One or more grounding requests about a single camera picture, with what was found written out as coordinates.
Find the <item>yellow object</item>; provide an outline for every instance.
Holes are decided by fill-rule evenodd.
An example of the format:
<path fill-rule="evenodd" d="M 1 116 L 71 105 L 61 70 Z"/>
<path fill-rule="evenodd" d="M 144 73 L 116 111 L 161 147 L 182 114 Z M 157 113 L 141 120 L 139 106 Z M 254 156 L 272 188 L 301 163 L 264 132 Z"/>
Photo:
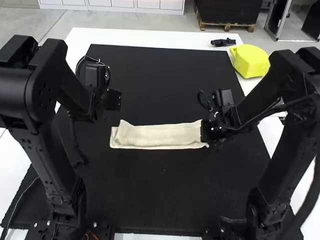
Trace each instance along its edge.
<path fill-rule="evenodd" d="M 245 78 L 261 77 L 270 68 L 269 56 L 261 48 L 243 44 L 230 48 L 234 68 Z"/>

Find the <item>concrete floor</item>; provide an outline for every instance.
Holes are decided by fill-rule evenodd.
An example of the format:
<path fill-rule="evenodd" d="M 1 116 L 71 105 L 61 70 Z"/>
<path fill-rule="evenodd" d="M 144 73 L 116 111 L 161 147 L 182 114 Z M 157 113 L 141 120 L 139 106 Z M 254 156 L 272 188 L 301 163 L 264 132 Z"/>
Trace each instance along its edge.
<path fill-rule="evenodd" d="M 260 13 L 254 33 L 242 27 L 231 27 L 230 32 L 238 33 L 244 43 L 256 45 L 268 54 L 281 49 L 297 51 L 307 46 L 320 48 L 319 42 L 274 42 L 264 30 L 266 18 L 267 13 Z M 294 18 L 290 18 L 285 22 L 282 39 L 308 39 L 299 31 Z M 65 39 L 73 27 L 200 32 L 189 1 L 183 16 L 0 7 L 0 47 L 14 34 L 32 35 L 40 43 L 47 38 Z M 222 27 L 208 27 L 205 31 L 224 32 Z"/>

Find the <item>black robotic arm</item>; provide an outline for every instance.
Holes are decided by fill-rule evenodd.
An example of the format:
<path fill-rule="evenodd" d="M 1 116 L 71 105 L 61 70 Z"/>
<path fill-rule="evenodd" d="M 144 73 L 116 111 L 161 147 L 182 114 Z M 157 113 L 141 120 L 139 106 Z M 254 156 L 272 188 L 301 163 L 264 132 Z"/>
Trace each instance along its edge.
<path fill-rule="evenodd" d="M 211 101 L 201 101 L 209 110 L 202 121 L 201 140 L 221 146 L 237 134 L 250 132 L 260 120 L 287 111 L 284 129 L 264 175 L 248 196 L 244 222 L 222 217 L 221 239 L 292 239 L 311 212 L 319 195 L 319 160 L 312 197 L 302 212 L 283 228 L 295 188 L 319 152 L 320 139 L 320 50 L 315 47 L 275 51 L 271 67 L 260 83 L 238 104 L 230 89 L 219 89 Z"/>
<path fill-rule="evenodd" d="M 104 109 L 119 110 L 122 94 L 108 89 L 110 71 L 100 62 L 80 62 L 80 82 L 67 49 L 63 40 L 39 47 L 33 37 L 15 35 L 0 50 L 0 127 L 20 143 L 45 187 L 57 226 L 50 236 L 79 240 L 86 231 L 86 189 L 53 121 L 56 102 L 74 120 L 93 123 Z"/>

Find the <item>black rubber mat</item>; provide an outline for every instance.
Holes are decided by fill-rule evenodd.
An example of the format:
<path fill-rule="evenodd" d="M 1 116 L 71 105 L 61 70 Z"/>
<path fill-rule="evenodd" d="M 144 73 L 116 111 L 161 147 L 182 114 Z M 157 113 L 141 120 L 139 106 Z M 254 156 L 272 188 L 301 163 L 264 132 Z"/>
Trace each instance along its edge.
<path fill-rule="evenodd" d="M 123 92 L 121 112 L 106 112 L 96 124 L 76 124 L 80 147 L 90 159 L 88 166 L 77 169 L 87 189 L 87 220 L 108 221 L 119 232 L 199 235 L 216 226 L 220 215 L 244 218 L 248 193 L 270 160 L 258 129 L 237 136 L 219 152 L 109 147 L 111 126 L 120 119 L 154 125 L 207 118 L 197 102 L 199 88 L 208 94 L 231 88 L 239 102 L 244 94 L 227 52 L 91 45 L 87 54 L 110 65 L 110 87 Z M 70 121 L 63 107 L 55 120 L 74 161 Z M 31 167 L 3 226 L 36 176 Z M 39 181 L 19 207 L 12 227 L 28 228 L 49 213 Z"/>

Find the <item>cloth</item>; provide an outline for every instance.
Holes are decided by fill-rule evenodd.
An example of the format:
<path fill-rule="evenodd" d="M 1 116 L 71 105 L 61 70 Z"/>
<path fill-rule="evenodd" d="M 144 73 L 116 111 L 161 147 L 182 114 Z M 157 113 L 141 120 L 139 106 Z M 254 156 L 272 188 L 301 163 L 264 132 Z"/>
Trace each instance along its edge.
<path fill-rule="evenodd" d="M 199 149 L 209 147 L 201 142 L 201 120 L 188 123 L 134 126 L 120 120 L 111 128 L 113 149 Z"/>

